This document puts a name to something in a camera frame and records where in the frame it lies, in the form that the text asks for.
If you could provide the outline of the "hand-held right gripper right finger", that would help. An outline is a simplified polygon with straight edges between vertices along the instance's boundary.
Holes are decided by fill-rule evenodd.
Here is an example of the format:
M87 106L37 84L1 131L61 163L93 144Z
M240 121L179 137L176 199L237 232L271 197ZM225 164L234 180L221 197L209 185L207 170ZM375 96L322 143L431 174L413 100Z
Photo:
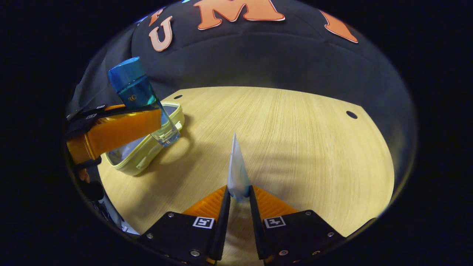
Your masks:
M265 265L309 265L343 237L313 210L299 211L260 187L249 187L258 257Z

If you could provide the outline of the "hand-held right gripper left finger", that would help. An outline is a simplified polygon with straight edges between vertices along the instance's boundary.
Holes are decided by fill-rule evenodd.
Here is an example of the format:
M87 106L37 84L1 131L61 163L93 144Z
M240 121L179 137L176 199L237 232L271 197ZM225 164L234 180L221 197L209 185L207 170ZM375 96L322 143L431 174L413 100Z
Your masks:
M223 186L183 213L166 212L139 243L177 265L215 265L222 259L230 203Z

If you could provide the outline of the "cream yellow suitcase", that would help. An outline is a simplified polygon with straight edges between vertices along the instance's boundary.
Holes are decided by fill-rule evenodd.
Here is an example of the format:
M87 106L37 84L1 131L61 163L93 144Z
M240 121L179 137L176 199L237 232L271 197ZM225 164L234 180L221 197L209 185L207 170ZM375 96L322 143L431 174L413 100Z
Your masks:
M162 104L177 130L181 131L185 123L182 105L177 102ZM115 170L135 176L142 173L162 149L155 138L147 135L105 153L105 158Z

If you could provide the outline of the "clear blue bottle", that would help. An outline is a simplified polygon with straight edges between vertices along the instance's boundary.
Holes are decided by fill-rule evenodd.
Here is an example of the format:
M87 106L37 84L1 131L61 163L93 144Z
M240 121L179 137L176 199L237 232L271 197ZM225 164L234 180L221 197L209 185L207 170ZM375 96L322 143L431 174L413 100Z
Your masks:
M151 133L160 145L167 147L179 139L179 130L157 97L139 56L113 66L108 71L108 79L128 109L147 106L161 110L161 128Z

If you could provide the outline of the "white and blue tube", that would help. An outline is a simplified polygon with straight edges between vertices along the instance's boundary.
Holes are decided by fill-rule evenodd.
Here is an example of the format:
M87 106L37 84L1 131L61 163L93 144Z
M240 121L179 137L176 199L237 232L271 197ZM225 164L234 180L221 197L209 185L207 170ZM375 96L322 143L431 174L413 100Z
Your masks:
M227 189L237 202L244 202L249 197L249 177L243 158L240 143L233 134L232 147L229 157Z

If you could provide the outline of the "black backdrop cloth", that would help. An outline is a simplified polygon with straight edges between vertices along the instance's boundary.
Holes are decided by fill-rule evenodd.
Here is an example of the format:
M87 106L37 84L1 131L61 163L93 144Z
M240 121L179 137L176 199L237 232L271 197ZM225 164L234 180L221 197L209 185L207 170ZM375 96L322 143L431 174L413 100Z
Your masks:
M416 153L414 103L399 72L361 32L349 41L326 27L328 15L298 0L273 4L283 20L246 19L253 5L238 0L164 4L111 38L90 59L69 96L66 115L99 104L120 104L108 78L118 63L140 57L157 96L204 86L260 86L336 98L364 108L383 135L395 171L394 188L409 176Z

